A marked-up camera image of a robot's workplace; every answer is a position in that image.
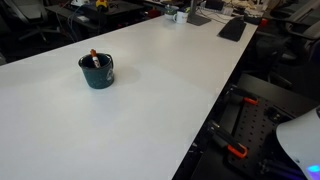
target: black keyboard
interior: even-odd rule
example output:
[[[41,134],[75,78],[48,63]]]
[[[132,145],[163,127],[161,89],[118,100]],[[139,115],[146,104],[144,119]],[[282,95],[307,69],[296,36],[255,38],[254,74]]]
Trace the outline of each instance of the black keyboard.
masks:
[[[219,36],[232,41],[239,41],[246,25],[247,24],[241,18],[233,18],[224,25],[219,32]]]

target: yellow object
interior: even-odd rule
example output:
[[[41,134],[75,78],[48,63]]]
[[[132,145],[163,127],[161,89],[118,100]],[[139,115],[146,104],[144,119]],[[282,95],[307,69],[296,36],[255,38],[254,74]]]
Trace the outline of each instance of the yellow object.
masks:
[[[107,0],[97,0],[96,1],[96,7],[99,7],[99,6],[103,6],[103,7],[108,7],[108,3],[107,3]]]

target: pen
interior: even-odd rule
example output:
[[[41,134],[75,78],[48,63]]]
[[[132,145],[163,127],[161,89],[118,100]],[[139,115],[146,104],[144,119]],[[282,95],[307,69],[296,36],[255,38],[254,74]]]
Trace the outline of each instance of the pen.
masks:
[[[90,54],[91,54],[91,56],[92,56],[92,60],[93,60],[93,62],[94,62],[94,66],[95,66],[96,68],[101,67],[101,66],[100,66],[100,62],[99,62],[99,59],[98,59],[98,57],[97,57],[97,52],[96,52],[96,50],[91,49]]]

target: blue light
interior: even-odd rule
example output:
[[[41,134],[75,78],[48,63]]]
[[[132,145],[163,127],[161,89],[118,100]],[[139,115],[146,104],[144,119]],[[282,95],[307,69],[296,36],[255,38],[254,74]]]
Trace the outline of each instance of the blue light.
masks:
[[[318,165],[310,166],[310,167],[308,167],[308,171],[313,172],[313,173],[320,172],[320,166],[318,166]]]

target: dark teal cup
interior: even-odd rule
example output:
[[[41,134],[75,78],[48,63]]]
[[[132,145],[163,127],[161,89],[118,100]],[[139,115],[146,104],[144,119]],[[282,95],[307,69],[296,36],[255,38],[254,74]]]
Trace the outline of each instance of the dark teal cup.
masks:
[[[97,53],[100,68],[94,66],[91,55],[86,55],[79,60],[84,77],[90,87],[103,89],[110,86],[114,81],[113,60],[109,54]]]

